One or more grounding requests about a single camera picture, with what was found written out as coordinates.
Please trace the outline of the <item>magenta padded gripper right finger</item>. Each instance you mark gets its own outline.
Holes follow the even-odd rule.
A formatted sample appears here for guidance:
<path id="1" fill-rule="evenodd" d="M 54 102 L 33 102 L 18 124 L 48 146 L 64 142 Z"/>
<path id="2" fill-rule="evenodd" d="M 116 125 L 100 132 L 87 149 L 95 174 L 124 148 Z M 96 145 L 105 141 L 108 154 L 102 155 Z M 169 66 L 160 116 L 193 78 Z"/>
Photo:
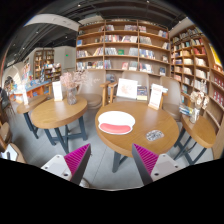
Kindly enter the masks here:
<path id="1" fill-rule="evenodd" d="M 148 185 L 181 169 L 167 154 L 156 154 L 140 145 L 132 145 L 132 155 L 144 185 Z"/>

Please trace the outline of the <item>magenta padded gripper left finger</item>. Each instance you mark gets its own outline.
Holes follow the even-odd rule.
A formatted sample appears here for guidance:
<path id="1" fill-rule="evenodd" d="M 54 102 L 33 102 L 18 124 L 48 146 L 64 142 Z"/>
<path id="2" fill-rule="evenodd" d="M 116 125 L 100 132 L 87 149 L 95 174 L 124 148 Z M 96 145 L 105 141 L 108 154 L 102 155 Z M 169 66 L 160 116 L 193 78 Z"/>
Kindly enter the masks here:
<path id="1" fill-rule="evenodd" d="M 86 144 L 65 156 L 55 155 L 42 166 L 42 169 L 79 185 L 90 155 L 91 145 Z"/>

